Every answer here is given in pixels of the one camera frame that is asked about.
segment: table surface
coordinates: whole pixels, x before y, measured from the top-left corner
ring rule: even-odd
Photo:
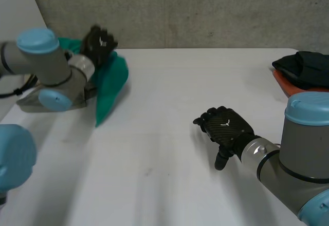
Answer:
[[[5,116],[3,124],[32,132],[39,156],[30,179],[10,192],[1,225],[304,225],[238,158],[215,171],[217,145],[192,124],[224,105],[280,142],[287,97],[271,63],[295,50],[118,52],[130,78],[100,127],[94,100],[62,113],[14,106]]]

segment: green cloth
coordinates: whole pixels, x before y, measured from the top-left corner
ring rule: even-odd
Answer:
[[[81,40],[59,38],[60,46],[64,50],[79,53]],[[128,79],[128,67],[124,58],[114,51],[107,63],[99,70],[95,70],[91,80],[97,88],[96,127],[98,127],[110,113],[115,99]]]

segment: cable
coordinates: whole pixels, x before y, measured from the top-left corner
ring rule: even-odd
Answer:
[[[10,92],[10,93],[0,94],[0,99],[5,99],[5,98],[11,97],[11,96],[22,95],[23,92],[34,87],[37,82],[38,82],[37,77],[32,74],[29,77],[29,79],[27,80],[27,82],[25,82],[25,84],[21,88],[17,88],[13,92]]]

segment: carbon fiber hand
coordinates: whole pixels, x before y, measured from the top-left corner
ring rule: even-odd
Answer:
[[[220,145],[215,168],[222,170],[228,159],[234,155],[234,143],[243,134],[254,135],[251,126],[234,110],[224,106],[211,108],[193,121]]]

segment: black cloth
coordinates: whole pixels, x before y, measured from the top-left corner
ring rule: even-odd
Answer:
[[[301,89],[329,88],[329,55],[299,51],[273,62],[272,65]]]

